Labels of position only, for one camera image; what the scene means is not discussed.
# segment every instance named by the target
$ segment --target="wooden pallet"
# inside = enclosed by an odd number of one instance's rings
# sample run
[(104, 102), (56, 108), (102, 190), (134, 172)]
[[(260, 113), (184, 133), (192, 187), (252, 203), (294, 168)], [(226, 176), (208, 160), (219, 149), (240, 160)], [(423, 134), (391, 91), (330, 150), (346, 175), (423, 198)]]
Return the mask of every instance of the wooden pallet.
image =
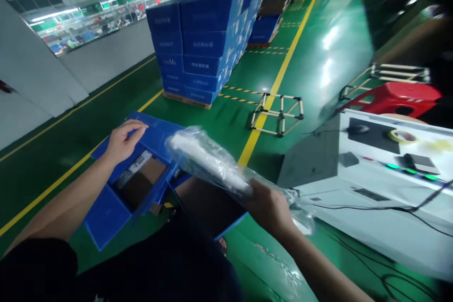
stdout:
[(163, 95), (164, 95), (165, 98), (168, 98), (168, 99), (171, 99), (171, 100), (175, 100), (175, 101), (180, 101), (180, 102), (183, 102), (184, 104), (189, 104), (191, 106), (200, 107), (200, 108), (203, 108), (203, 109), (210, 109), (211, 106), (212, 106), (212, 104), (205, 104), (205, 103), (202, 103), (202, 102), (199, 102), (199, 101), (194, 101), (192, 99), (180, 96), (179, 94), (174, 94), (174, 93), (170, 93), (170, 92), (165, 92), (164, 91)]

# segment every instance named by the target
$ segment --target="yellow and black hazard tape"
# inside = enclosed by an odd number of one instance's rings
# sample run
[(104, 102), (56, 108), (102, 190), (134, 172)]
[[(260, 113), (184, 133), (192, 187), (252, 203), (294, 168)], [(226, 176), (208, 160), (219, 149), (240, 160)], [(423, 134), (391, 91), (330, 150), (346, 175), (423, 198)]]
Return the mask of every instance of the yellow and black hazard tape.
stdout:
[(253, 46), (253, 47), (247, 47), (247, 50), (249, 49), (267, 49), (267, 50), (289, 50), (289, 47), (264, 47), (264, 46)]
[(243, 88), (240, 88), (240, 87), (233, 87), (233, 86), (228, 86), (228, 85), (225, 85), (223, 88), (227, 88), (227, 89), (230, 89), (230, 90), (236, 90), (236, 91), (242, 91), (242, 92), (245, 92), (245, 93), (251, 93), (251, 94), (262, 94), (261, 92), (256, 92), (256, 91), (251, 91), (251, 90), (244, 90)]
[(267, 51), (253, 51), (253, 50), (245, 50), (245, 52), (249, 52), (249, 53), (264, 53), (264, 54), (286, 54), (286, 52), (267, 52)]
[(233, 97), (233, 96), (230, 96), (230, 95), (226, 95), (226, 94), (223, 94), (223, 93), (219, 93), (218, 94), (219, 97), (223, 97), (223, 98), (229, 98), (229, 99), (232, 99), (232, 100), (237, 100), (237, 101), (240, 101), (240, 102), (246, 102), (247, 104), (258, 104), (258, 103), (255, 103), (254, 101), (248, 101), (246, 99), (240, 99), (240, 98), (237, 98), (237, 97)]

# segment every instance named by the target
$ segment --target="black power cord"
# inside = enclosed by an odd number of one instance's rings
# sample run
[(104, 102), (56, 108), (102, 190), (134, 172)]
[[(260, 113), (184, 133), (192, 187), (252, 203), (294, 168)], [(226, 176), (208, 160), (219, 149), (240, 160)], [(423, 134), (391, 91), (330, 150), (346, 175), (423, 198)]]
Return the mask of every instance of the black power cord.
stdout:
[[(385, 264), (385, 263), (382, 263), (378, 260), (375, 260), (374, 258), (354, 249), (353, 247), (351, 247), (348, 243), (346, 243), (345, 241), (343, 241), (340, 236), (338, 236), (335, 232), (333, 232), (332, 230), (330, 230), (327, 226), (324, 226), (324, 225), (321, 225), (323, 228), (325, 228), (328, 232), (330, 232), (333, 236), (335, 236), (336, 238), (336, 241), (339, 242), (342, 246), (344, 246), (347, 250), (349, 250), (374, 276), (376, 276), (377, 278), (379, 278), (380, 282), (382, 283), (382, 285), (384, 286), (384, 289), (387, 291), (387, 293), (389, 294), (389, 296), (393, 299), (397, 299), (395, 297), (395, 295), (392, 293), (392, 291), (389, 289), (389, 287), (393, 288), (394, 290), (396, 290), (397, 292), (399, 292), (402, 296), (406, 297), (408, 300), (411, 300), (413, 302), (416, 302), (414, 299), (410, 298), (408, 295), (406, 295), (405, 293), (403, 293), (401, 290), (399, 290), (398, 288), (396, 288), (393, 284), (391, 283), (388, 283), (387, 280), (389, 278), (397, 278), (397, 279), (401, 279), (409, 284), (411, 284), (412, 286), (418, 288), (419, 290), (421, 290), (424, 294), (426, 294), (427, 296), (429, 296), (433, 301), (439, 301), (440, 298), (432, 291), (431, 288), (429, 288), (426, 284), (424, 284), (423, 282), (420, 282), (419, 280), (416, 280), (414, 279), (413, 277)], [(375, 271), (373, 271), (366, 263), (365, 261), (363, 261), (359, 256), (363, 256), (365, 257), (366, 259), (370, 260), (370, 261), (373, 261), (377, 264), (380, 264), (388, 269), (391, 269), (395, 272), (397, 272), (398, 274), (400, 275), (403, 275), (405, 277), (401, 277), (401, 276), (398, 276), (398, 275), (394, 275), (394, 274), (385, 274), (383, 276), (380, 276), (378, 275)]]
[(403, 208), (403, 207), (377, 207), (377, 208), (367, 208), (367, 207), (354, 207), (354, 206), (341, 206), (341, 207), (327, 207), (327, 206), (322, 206), (322, 205), (317, 205), (317, 204), (312, 204), (313, 206), (317, 206), (319, 208), (324, 208), (324, 209), (330, 209), (330, 210), (339, 210), (339, 209), (353, 209), (353, 210), (396, 210), (396, 211), (402, 211), (402, 212), (407, 212), (414, 216), (415, 218), (418, 218), (420, 221), (422, 221), (425, 225), (430, 227), (431, 229), (436, 230), (437, 232), (444, 234), (449, 237), (453, 237), (453, 235), (448, 234), (446, 232), (443, 232), (442, 230), (439, 230), (429, 224), (427, 221), (422, 219), (421, 217), (417, 216), (414, 214), (414, 212), (418, 211), (420, 208), (424, 207), (427, 205), (429, 202), (431, 202), (433, 199), (435, 199), (445, 188), (449, 187), (453, 183), (453, 179), (449, 182), (446, 182), (442, 187), (436, 191), (434, 191), (431, 195), (429, 195), (422, 203), (417, 205), (416, 207), (408, 207), (408, 208)]

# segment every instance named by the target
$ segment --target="white product in plastic bag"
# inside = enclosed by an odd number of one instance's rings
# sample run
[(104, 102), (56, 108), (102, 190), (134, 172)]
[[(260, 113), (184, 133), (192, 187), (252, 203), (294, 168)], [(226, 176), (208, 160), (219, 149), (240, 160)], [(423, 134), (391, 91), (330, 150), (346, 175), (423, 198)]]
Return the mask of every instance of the white product in plastic bag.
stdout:
[(234, 193), (235, 198), (239, 200), (252, 195), (252, 188), (249, 185), (252, 178), (283, 192), (298, 229), (305, 235), (313, 233), (313, 215), (306, 210), (310, 206), (309, 203), (303, 202), (292, 190), (282, 189), (253, 170), (239, 166), (228, 151), (210, 139), (198, 126), (177, 131), (175, 135), (167, 138), (165, 146), (182, 170)]

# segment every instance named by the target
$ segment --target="white wall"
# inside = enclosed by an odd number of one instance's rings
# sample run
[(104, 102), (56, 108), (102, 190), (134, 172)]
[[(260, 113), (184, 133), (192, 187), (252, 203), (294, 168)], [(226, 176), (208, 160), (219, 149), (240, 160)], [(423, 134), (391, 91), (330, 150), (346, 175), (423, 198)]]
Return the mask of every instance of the white wall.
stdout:
[(59, 58), (88, 92), (154, 53), (146, 19)]
[(0, 80), (54, 117), (88, 96), (5, 0), (0, 13)]
[(26, 135), (52, 116), (17, 92), (0, 91), (0, 150)]
[(0, 0), (0, 149), (88, 96), (19, 14)]

